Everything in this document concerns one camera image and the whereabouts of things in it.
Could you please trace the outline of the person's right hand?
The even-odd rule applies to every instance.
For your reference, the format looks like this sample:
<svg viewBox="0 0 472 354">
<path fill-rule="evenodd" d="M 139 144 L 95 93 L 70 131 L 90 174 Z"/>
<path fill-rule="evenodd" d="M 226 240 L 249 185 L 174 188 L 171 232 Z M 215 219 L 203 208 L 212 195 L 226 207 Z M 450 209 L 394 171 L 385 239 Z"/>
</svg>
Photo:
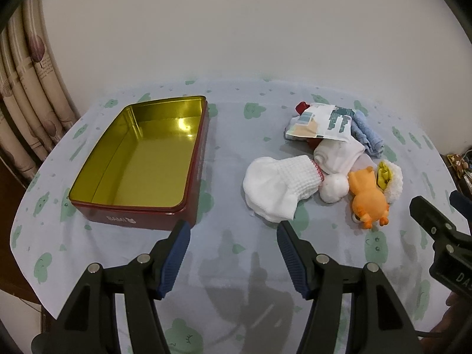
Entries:
<svg viewBox="0 0 472 354">
<path fill-rule="evenodd" d="M 452 292 L 446 299 L 448 309 L 421 339 L 424 353 L 471 353 L 471 300 Z"/>
</svg>

